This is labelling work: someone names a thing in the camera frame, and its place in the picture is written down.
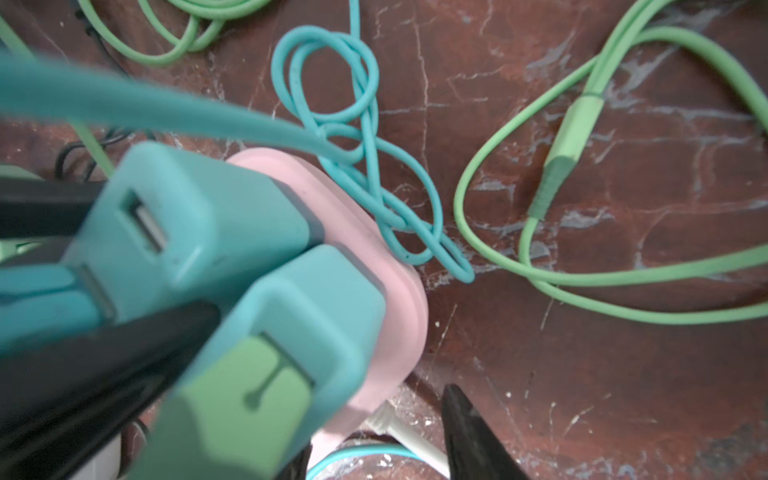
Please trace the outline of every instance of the teal charger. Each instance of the teal charger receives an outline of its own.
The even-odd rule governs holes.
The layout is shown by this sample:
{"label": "teal charger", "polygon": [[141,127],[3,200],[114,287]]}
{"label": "teal charger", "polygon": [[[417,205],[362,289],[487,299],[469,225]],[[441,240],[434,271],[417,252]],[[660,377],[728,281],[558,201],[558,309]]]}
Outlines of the teal charger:
{"label": "teal charger", "polygon": [[124,155],[61,262],[95,280],[116,323],[200,299],[227,311],[310,247],[294,201],[266,175],[144,142]]}
{"label": "teal charger", "polygon": [[268,338],[312,384],[310,407],[283,460],[291,459],[360,388],[379,337],[386,301],[351,260],[335,247],[320,245],[260,278],[178,385],[194,382],[242,339]]}

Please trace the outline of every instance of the white cable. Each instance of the white cable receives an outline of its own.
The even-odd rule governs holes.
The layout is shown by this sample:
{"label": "white cable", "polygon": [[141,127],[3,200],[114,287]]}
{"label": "white cable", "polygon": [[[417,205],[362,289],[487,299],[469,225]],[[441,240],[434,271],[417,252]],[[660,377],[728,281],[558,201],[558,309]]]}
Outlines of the white cable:
{"label": "white cable", "polygon": [[398,419],[395,407],[391,403],[384,402],[366,421],[374,432],[379,435],[391,435],[402,446],[417,454],[421,460],[437,470],[440,475],[451,478],[448,456],[419,435],[410,425]]}

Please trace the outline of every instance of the usb port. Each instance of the usb port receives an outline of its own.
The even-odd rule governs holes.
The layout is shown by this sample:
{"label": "usb port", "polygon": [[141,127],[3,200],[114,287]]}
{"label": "usb port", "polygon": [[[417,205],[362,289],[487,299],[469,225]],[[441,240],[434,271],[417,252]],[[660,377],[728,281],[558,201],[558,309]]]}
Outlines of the usb port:
{"label": "usb port", "polygon": [[162,253],[166,245],[168,245],[168,237],[165,236],[163,228],[157,222],[152,212],[149,211],[136,194],[131,195],[127,205],[128,216],[136,224],[144,239],[147,240],[152,251]]}

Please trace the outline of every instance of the brown marble surface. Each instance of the brown marble surface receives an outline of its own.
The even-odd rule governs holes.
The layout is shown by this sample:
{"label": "brown marble surface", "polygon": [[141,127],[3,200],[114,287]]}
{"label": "brown marble surface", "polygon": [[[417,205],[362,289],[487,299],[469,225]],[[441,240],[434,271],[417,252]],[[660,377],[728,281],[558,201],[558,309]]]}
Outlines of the brown marble surface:
{"label": "brown marble surface", "polygon": [[[130,45],[158,53],[134,2],[97,2]],[[153,2],[179,32],[184,16]],[[516,111],[594,55],[628,0],[368,0],[362,36],[382,71],[379,135],[427,168],[450,212],[473,153]],[[107,65],[67,2],[2,0],[0,12],[34,48]],[[768,88],[768,8],[761,0],[684,2],[658,22],[703,31]],[[169,68],[121,60],[152,82],[279,117],[269,78],[275,43],[298,25],[348,30],[344,0],[273,0],[231,22],[214,46]],[[310,105],[351,101],[345,65],[308,61]],[[515,254],[541,165],[575,92],[558,99],[490,157],[468,194],[478,234]],[[766,136],[707,67],[667,45],[635,49],[614,77],[607,107],[575,172],[557,196],[534,254],[568,272],[627,270],[694,260],[768,240]],[[74,139],[61,125],[6,120],[0,157],[50,177]],[[164,141],[226,158],[237,141],[166,134]],[[119,156],[121,149],[113,154]],[[82,168],[75,162],[68,170]],[[384,159],[384,184],[428,215],[415,176]],[[452,218],[449,233],[458,238]],[[474,255],[478,278],[460,284],[423,267],[429,340],[407,386],[402,416],[442,444],[437,396],[458,383],[532,478],[768,478],[768,323],[673,328],[600,316],[553,302]],[[764,297],[764,268],[661,285],[586,291],[654,310],[741,305]],[[393,458],[338,465],[331,478],[438,476]]]}

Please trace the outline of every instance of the tangled cable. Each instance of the tangled cable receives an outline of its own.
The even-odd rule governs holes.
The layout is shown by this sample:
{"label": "tangled cable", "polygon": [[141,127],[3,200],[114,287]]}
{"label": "tangled cable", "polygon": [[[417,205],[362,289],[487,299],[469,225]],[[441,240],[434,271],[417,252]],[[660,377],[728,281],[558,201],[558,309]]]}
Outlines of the tangled cable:
{"label": "tangled cable", "polygon": [[[176,37],[174,34],[165,28],[157,16],[152,11],[152,7],[149,5],[148,0],[138,0],[141,11],[150,25],[165,38],[174,47],[160,55],[148,55],[136,51],[129,47],[115,34],[113,34],[109,28],[99,18],[98,13],[91,4],[91,0],[78,0],[83,14],[88,21],[93,25],[93,28],[98,34],[104,38],[104,40],[112,46],[115,50],[119,51],[126,57],[133,61],[138,61],[145,65],[159,67],[168,65],[186,54],[188,51],[200,51],[206,48],[216,39],[219,35],[224,23],[227,20],[233,20],[235,18],[241,18],[246,15],[254,13],[259,8],[262,8],[270,0],[168,0],[174,4],[180,10],[190,15],[187,28],[184,30],[184,34],[181,38]],[[200,30],[200,21],[208,20],[210,23],[205,28],[203,33],[197,35]]]}
{"label": "tangled cable", "polygon": [[[384,241],[401,261],[421,265],[432,257],[437,257],[457,279],[465,283],[472,282],[475,279],[472,265],[442,231],[440,196],[426,169],[402,148],[376,136],[379,129],[379,107],[376,103],[379,66],[371,49],[360,40],[358,0],[350,0],[349,17],[350,34],[303,26],[289,31],[280,39],[271,64],[272,83],[277,96],[286,109],[299,118],[308,131],[318,137],[347,137],[360,141],[360,144],[350,151],[352,160],[348,164],[336,163],[324,157],[318,157],[319,162],[345,192],[375,217]],[[318,114],[310,110],[301,82],[304,61],[315,50],[325,47],[332,48],[349,64],[355,93],[355,103],[332,114]],[[283,74],[289,58],[290,89],[286,86]],[[360,119],[360,129],[348,124],[356,118]],[[379,178],[379,150],[407,165],[424,184],[432,204],[434,224],[419,218],[403,201],[382,188]],[[366,160],[367,176],[354,167],[363,158]],[[394,230],[415,233],[426,248],[420,253],[409,252],[399,242]]]}

